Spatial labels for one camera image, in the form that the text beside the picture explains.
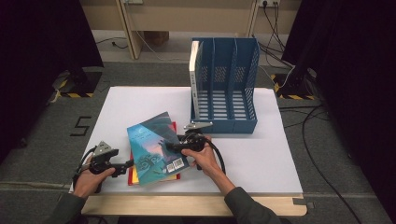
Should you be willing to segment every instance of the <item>hand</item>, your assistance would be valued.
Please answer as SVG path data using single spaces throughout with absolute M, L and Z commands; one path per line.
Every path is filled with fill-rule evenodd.
M 95 193 L 99 184 L 102 183 L 106 177 L 112 175 L 116 169 L 114 167 L 103 171 L 99 175 L 94 175 L 89 169 L 83 171 L 79 176 L 76 185 L 74 186 L 73 194 L 83 198 L 88 199 L 88 196 Z
M 222 172 L 216 161 L 213 148 L 208 143 L 205 143 L 204 149 L 200 152 L 192 151 L 191 149 L 183 149 L 181 150 L 181 153 L 185 156 L 191 156 L 195 158 L 195 161 L 191 165 L 200 165 L 204 171 L 204 174 L 208 175 L 213 180 L 213 182 L 215 182 L 222 194 L 227 195 L 232 189 L 235 188 L 233 182 L 231 182 L 227 175 Z
M 206 136 L 205 138 L 209 141 L 212 140 L 210 136 Z M 205 143 L 204 149 L 200 152 L 196 152 L 191 149 L 183 149 L 181 150 L 181 153 L 185 156 L 191 156 L 195 158 L 195 161 L 191 164 L 191 166 L 195 166 L 196 164 L 200 165 L 204 171 L 204 174 L 210 177 L 218 170 L 221 171 L 216 161 L 213 148 L 208 143 Z

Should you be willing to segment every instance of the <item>black stand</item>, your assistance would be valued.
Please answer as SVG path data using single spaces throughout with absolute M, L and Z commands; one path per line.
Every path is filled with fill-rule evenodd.
M 283 99 L 314 99 L 310 87 L 304 81 L 304 77 L 293 77 L 295 78 L 294 80 L 291 80 L 290 77 L 286 79 L 287 77 L 288 74 L 274 75 L 273 81 L 276 84 L 275 92 L 277 97 Z
M 59 91 L 63 97 L 92 97 L 102 76 L 101 72 L 70 73 Z

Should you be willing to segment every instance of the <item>dark sleeve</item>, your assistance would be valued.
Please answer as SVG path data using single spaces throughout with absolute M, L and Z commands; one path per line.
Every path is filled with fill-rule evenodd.
M 255 202 L 242 188 L 231 190 L 224 198 L 239 224 L 280 224 L 279 217 L 269 208 Z
M 63 194 L 44 224 L 73 223 L 81 214 L 85 200 L 70 193 Z

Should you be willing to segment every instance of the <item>hazard tape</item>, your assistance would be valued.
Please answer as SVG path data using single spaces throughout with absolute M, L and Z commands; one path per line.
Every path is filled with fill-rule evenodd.
M 271 79 L 274 80 L 276 75 L 271 75 Z M 274 86 L 275 94 L 280 99 L 291 99 L 291 100 L 315 100 L 313 95 L 306 94 L 284 94 L 282 93 L 282 88 L 279 88 L 279 85 L 275 83 Z
M 61 92 L 61 96 L 69 97 L 69 98 L 83 98 L 83 97 L 93 97 L 93 93 Z

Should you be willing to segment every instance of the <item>black wire on floor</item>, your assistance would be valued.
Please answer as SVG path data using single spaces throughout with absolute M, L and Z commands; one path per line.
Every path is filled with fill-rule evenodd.
M 305 147 L 306 153 L 308 154 L 309 159 L 312 161 L 313 165 L 315 166 L 315 168 L 317 169 L 317 171 L 319 172 L 319 174 L 321 175 L 323 180 L 330 186 L 330 188 L 332 188 L 332 190 L 337 194 L 337 196 L 341 199 L 341 201 L 346 205 L 347 209 L 353 215 L 353 217 L 356 219 L 356 221 L 361 224 L 361 220 L 358 218 L 358 216 L 356 215 L 355 211 L 353 211 L 353 209 L 349 205 L 349 203 L 347 203 L 347 201 L 340 194 L 340 192 L 338 192 L 338 190 L 332 185 L 332 183 L 330 183 L 330 181 L 326 178 L 326 176 L 320 171 L 320 169 L 318 168 L 317 163 L 315 162 L 314 158 L 311 155 L 311 152 L 309 150 L 308 144 L 306 143 L 306 139 L 305 139 L 305 124 L 310 119 L 311 115 L 320 107 L 322 107 L 322 105 L 318 105 L 315 108 L 313 108 L 311 110 L 311 112 L 309 112 L 309 114 L 305 117 L 305 119 L 303 121 L 302 132 L 303 132 L 303 141 L 304 141 L 304 147 Z

